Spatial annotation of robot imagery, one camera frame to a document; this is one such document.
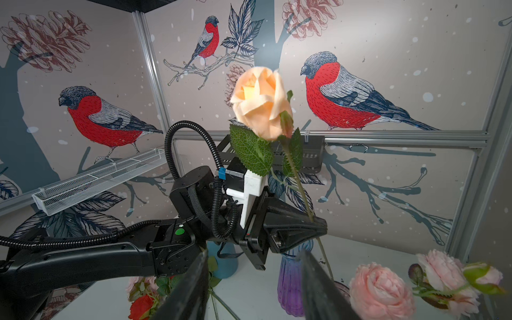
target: tree trunk illustration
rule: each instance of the tree trunk illustration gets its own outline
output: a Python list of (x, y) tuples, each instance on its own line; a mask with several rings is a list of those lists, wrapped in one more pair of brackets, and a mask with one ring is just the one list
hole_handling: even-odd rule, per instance
[(22, 192), (59, 181), (46, 156), (23, 120), (25, 114), (18, 93), (18, 70), (28, 59), (19, 59), (19, 49), (11, 49), (5, 67), (0, 69), (0, 170)]

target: bird feet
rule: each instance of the bird feet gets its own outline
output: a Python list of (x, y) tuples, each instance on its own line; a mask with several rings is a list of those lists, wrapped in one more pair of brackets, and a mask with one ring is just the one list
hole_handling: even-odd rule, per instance
[(353, 147), (353, 146), (355, 146), (355, 145), (362, 145), (362, 146), (364, 146), (364, 147), (365, 147), (365, 152), (363, 152), (363, 153), (366, 153), (366, 152), (368, 151), (368, 149), (369, 149), (369, 148), (368, 148), (368, 146), (367, 146), (367, 145), (365, 145), (365, 144), (362, 144), (362, 143), (352, 143), (352, 144), (349, 146), (349, 150), (350, 150), (350, 151), (352, 151), (352, 147)]
[(96, 158), (96, 161), (94, 161), (94, 164), (96, 164), (96, 162), (98, 162), (99, 160), (104, 160), (104, 159), (110, 160), (110, 162), (114, 162), (114, 160), (112, 160), (109, 157), (98, 157), (98, 158)]

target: bird head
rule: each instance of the bird head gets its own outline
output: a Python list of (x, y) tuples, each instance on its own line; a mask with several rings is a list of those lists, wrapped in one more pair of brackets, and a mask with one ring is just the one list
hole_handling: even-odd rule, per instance
[(206, 25), (212, 24), (214, 27), (216, 27), (218, 23), (219, 23), (219, 20), (214, 15), (211, 15), (208, 18), (206, 18), (206, 22), (205, 22)]
[(338, 62), (338, 58), (329, 51), (322, 51), (313, 54), (306, 59), (301, 69), (301, 75), (306, 75), (309, 79), (315, 77), (316, 72), (326, 63)]
[(70, 109), (76, 110), (82, 98), (88, 96), (96, 96), (96, 92), (82, 86), (68, 87), (60, 93), (59, 105), (65, 105)]

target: white table surface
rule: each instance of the white table surface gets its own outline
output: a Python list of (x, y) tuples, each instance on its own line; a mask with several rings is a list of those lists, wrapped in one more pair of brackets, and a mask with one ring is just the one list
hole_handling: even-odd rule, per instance
[[(322, 242), (327, 258), (331, 263), (335, 280), (339, 282), (343, 280), (342, 283), (346, 285), (348, 285), (360, 264), (377, 262), (389, 267), (402, 279), (409, 282), (407, 270), (411, 264), (417, 263), (416, 257), (412, 254), (352, 240), (323, 236)], [(318, 259), (322, 256), (316, 241), (313, 247), (313, 255)], [(298, 319), (286, 314), (278, 302), (277, 285), (280, 266), (281, 256), (270, 251), (265, 264), (265, 271), (255, 270), (247, 257), (242, 255), (239, 258), (236, 273), (232, 277), (222, 280), (215, 288), (215, 293), (241, 320)], [(127, 320), (130, 314), (130, 303), (125, 291), (128, 279), (116, 278), (95, 283), (53, 319)], [(232, 319), (219, 303), (216, 303), (216, 306), (220, 319)], [(415, 319), (417, 320), (453, 319), (420, 298), (416, 298), (416, 309)], [(215, 319), (211, 300), (208, 301), (205, 319)]]

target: blue connector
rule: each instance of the blue connector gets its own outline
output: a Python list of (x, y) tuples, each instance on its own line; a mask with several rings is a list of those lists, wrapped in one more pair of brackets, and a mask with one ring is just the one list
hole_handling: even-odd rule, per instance
[(226, 168), (221, 167), (219, 169), (219, 178), (221, 178), (222, 180), (226, 180)]

